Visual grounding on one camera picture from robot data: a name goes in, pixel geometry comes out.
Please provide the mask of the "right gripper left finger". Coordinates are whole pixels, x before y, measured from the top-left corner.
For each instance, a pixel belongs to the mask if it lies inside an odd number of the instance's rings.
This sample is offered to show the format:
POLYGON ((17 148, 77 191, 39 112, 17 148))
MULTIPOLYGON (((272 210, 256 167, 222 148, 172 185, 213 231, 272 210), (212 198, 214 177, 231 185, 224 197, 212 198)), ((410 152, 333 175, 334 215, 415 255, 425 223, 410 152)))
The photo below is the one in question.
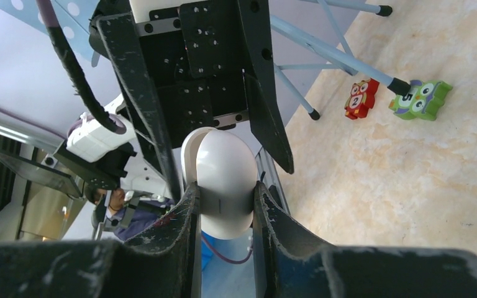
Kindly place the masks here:
POLYGON ((191 183, 171 212, 114 246, 100 297, 200 297, 200 194, 191 183))

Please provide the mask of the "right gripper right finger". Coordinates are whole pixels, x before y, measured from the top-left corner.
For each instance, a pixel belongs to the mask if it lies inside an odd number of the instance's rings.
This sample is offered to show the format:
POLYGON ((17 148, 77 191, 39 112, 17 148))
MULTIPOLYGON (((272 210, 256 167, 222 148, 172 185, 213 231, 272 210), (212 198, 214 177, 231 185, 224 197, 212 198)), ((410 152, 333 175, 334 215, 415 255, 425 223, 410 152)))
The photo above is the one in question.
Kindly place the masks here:
POLYGON ((280 208, 262 182, 253 191, 253 264, 257 297, 343 297, 331 243, 280 208))

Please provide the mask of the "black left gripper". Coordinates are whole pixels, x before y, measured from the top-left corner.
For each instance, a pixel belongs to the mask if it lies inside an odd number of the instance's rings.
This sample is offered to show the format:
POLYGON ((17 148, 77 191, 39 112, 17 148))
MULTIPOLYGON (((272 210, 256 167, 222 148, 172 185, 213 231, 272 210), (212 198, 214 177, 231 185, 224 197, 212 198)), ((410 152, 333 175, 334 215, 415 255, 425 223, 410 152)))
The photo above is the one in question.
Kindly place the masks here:
POLYGON ((250 118, 255 138, 293 174, 277 103, 268 1, 197 1, 149 16, 135 23, 137 32, 130 13, 100 16, 96 26, 143 158, 161 174, 170 197, 178 202, 182 196, 172 146, 200 127, 232 129, 250 118))

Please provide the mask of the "white earbud charging case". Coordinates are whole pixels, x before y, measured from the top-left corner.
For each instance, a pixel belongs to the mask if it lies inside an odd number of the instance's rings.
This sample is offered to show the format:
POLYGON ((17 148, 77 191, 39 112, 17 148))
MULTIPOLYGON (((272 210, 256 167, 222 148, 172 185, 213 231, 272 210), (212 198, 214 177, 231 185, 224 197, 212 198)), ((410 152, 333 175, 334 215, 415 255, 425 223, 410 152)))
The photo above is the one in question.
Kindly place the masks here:
POLYGON ((212 127, 193 130, 181 146, 186 184, 200 189, 201 228, 231 240, 253 222, 253 190, 258 170, 255 156, 238 136, 212 127))

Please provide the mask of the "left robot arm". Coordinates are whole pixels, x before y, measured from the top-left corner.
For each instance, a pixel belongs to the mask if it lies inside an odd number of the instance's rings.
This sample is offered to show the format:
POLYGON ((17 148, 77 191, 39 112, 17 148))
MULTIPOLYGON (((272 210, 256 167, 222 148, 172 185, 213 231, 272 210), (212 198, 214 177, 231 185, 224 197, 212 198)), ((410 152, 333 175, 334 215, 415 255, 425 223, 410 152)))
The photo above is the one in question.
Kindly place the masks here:
POLYGON ((120 186, 129 161, 152 173, 166 195, 181 192, 173 150, 200 127, 247 121, 285 172, 294 172, 279 112, 268 1, 99 1, 89 43, 107 58, 122 105, 108 111, 56 38, 64 67, 91 114, 78 121, 57 158, 89 185, 120 186))

